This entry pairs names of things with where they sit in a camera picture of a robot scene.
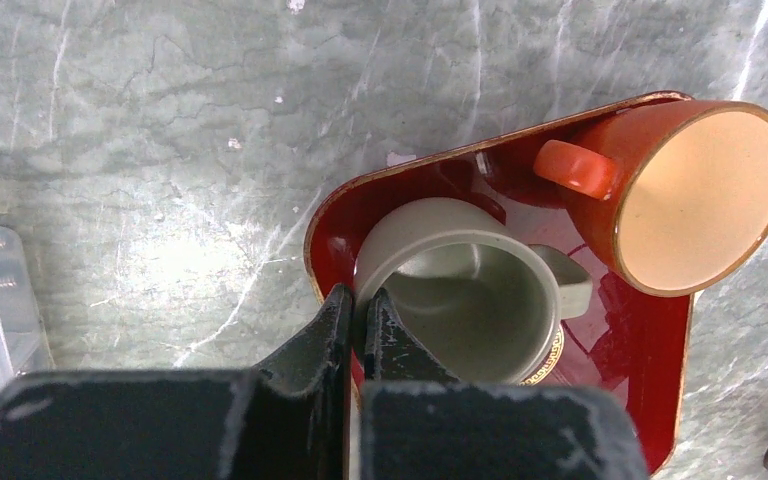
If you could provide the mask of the grey olive cup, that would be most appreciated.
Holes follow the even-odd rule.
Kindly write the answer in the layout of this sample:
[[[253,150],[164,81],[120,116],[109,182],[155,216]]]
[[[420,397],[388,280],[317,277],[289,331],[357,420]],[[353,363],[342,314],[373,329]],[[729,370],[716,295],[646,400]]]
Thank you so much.
[[[499,383],[534,374],[593,290],[568,255],[522,243],[485,210],[443,197],[381,219],[362,242],[353,285],[361,307],[386,290],[408,333],[456,377]]]

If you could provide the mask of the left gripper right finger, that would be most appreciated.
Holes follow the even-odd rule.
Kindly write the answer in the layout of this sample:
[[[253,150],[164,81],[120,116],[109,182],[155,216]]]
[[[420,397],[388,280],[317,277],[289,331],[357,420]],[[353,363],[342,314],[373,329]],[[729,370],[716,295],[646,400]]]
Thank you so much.
[[[593,387],[463,383],[403,327],[388,292],[366,313],[363,479],[646,479],[634,424]],[[393,347],[418,347],[430,380],[395,379]]]

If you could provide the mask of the orange red cup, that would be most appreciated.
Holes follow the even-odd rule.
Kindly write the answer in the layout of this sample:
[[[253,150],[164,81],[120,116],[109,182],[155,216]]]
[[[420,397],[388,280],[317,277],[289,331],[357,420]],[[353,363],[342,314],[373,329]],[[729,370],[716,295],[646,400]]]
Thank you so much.
[[[594,255],[676,297],[722,280],[768,236],[768,110],[728,100],[636,107],[538,151]]]

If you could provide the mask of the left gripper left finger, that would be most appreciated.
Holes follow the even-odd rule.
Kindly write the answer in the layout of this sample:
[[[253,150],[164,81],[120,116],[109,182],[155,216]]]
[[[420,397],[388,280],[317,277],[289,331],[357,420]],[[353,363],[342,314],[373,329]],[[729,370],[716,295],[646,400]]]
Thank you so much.
[[[249,367],[18,377],[0,392],[0,479],[341,479],[353,310],[335,286]]]

